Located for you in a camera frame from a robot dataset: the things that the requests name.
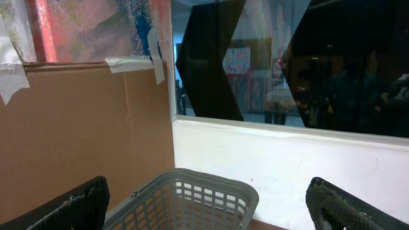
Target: gray plastic basket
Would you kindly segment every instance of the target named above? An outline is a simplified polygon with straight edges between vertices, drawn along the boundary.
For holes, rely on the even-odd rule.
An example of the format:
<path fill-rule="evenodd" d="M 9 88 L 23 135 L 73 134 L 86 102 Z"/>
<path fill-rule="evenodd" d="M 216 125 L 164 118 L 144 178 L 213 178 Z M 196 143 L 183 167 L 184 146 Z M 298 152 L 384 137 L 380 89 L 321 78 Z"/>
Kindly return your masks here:
<path fill-rule="evenodd" d="M 111 210 L 104 229 L 247 229 L 258 199 L 246 183 L 175 169 Z"/>

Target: cardboard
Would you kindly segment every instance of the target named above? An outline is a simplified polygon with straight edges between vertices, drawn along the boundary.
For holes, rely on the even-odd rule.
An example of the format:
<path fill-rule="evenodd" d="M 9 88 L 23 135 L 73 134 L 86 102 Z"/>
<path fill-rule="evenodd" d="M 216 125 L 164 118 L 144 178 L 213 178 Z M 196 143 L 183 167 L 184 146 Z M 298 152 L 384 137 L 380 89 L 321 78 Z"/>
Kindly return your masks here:
<path fill-rule="evenodd" d="M 105 63 L 26 65 L 0 103 L 0 224 L 101 175 L 109 210 L 174 168 L 167 82 Z"/>

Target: tape strip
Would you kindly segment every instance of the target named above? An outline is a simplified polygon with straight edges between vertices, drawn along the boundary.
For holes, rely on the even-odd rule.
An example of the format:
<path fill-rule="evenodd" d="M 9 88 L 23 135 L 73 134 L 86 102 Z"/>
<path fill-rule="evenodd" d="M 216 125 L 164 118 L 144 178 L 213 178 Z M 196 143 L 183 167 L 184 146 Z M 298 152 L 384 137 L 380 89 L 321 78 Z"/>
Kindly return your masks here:
<path fill-rule="evenodd" d="M 130 72 L 153 69 L 149 56 L 138 57 L 106 57 L 111 73 Z"/>
<path fill-rule="evenodd" d="M 19 89 L 29 87 L 23 64 L 0 16 L 0 95 L 4 104 L 7 105 Z"/>
<path fill-rule="evenodd" d="M 157 31 L 152 28 L 148 33 L 149 52 L 151 53 L 153 67 L 155 69 L 156 84 L 165 80 L 164 66 L 159 55 Z"/>

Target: brown cardboard panel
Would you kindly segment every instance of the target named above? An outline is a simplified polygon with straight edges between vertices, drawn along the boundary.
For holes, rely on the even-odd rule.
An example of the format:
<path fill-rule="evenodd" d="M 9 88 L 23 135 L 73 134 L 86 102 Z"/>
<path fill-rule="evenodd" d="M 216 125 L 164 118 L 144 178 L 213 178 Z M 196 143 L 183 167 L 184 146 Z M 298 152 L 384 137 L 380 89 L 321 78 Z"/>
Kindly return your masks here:
<path fill-rule="evenodd" d="M 0 103 L 0 223 L 98 175 L 107 178 L 111 209 L 174 167 L 167 83 L 157 86 L 153 70 L 111 74 L 84 64 L 26 72 L 30 88 Z"/>

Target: glass panel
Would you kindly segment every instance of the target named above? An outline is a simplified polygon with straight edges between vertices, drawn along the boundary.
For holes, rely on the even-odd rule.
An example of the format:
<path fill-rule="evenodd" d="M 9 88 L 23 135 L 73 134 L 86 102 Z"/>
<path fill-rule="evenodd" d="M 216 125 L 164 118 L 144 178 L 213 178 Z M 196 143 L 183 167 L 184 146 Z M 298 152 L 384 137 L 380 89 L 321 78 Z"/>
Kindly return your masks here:
<path fill-rule="evenodd" d="M 178 113 L 409 136 L 409 1 L 172 0 Z"/>

